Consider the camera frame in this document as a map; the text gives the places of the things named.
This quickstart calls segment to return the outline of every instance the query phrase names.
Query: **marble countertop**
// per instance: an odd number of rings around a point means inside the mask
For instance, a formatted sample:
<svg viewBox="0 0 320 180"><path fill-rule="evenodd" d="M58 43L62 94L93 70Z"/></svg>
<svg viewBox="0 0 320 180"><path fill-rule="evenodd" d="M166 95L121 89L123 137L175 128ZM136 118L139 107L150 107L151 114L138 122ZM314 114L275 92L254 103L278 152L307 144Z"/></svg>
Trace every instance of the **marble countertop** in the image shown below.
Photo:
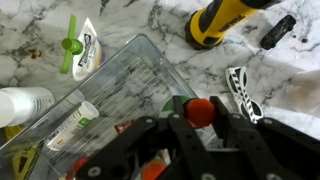
<svg viewBox="0 0 320 180"><path fill-rule="evenodd" d="M91 19L107 57L133 35L147 34L199 97L218 95L233 110L224 72L227 67L245 66L247 91L263 105L266 115L320 138L316 130L320 120L294 113L284 95L295 73L320 69L320 1L286 0L261 10L230 30L218 47L196 51L184 41L184 25L194 11L210 2L0 0L0 88L42 86L59 99L75 87L71 73L59 72L64 58L60 42L74 14L78 22ZM297 20L293 31L274 49L261 49L262 37L287 14ZM33 59L32 50L41 51L41 57Z"/></svg>

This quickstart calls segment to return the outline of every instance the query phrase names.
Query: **yellow and black tool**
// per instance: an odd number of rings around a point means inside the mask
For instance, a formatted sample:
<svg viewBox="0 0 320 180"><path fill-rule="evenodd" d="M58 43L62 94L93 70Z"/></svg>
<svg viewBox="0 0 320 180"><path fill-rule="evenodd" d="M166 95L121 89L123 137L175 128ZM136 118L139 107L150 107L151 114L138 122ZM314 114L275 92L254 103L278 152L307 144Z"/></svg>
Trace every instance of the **yellow and black tool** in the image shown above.
<svg viewBox="0 0 320 180"><path fill-rule="evenodd" d="M211 49L221 43L226 32L278 0L214 0L193 13L186 24L186 41L195 49Z"/></svg>

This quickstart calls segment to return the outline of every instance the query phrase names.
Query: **black tool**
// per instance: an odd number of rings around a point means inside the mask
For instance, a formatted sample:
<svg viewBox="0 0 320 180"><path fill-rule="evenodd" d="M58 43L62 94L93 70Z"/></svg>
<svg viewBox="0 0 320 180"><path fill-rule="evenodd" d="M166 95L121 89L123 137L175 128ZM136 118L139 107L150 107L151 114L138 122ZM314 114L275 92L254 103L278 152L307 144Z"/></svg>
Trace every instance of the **black tool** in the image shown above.
<svg viewBox="0 0 320 180"><path fill-rule="evenodd" d="M218 97L210 97L217 116L212 124L224 149L206 151L184 118L181 98L173 97L167 118L141 117L92 156L77 179L133 179L139 168L162 149L171 164L160 180L301 180L320 178L320 142L271 118L256 125L229 113Z"/></svg>
<svg viewBox="0 0 320 180"><path fill-rule="evenodd" d="M280 41L280 39L287 32L293 30L295 24L296 19L291 15L287 15L282 18L278 24L262 38L260 42L261 47L266 50L276 47L276 44Z"/></svg>

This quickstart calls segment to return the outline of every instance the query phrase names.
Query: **white toothpaste tube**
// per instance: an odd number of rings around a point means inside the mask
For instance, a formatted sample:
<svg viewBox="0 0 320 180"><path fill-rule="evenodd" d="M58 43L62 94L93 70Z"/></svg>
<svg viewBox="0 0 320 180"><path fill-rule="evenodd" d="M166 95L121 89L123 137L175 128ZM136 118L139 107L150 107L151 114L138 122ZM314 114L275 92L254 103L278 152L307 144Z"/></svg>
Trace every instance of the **white toothpaste tube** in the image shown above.
<svg viewBox="0 0 320 180"><path fill-rule="evenodd" d="M78 41L82 43L83 51L79 55L73 56L73 78L76 81L84 79L105 61L97 33L89 18L84 23Z"/></svg>
<svg viewBox="0 0 320 180"><path fill-rule="evenodd" d="M46 145L53 151L60 150L98 116L99 111L88 101L83 101L81 106L47 137Z"/></svg>

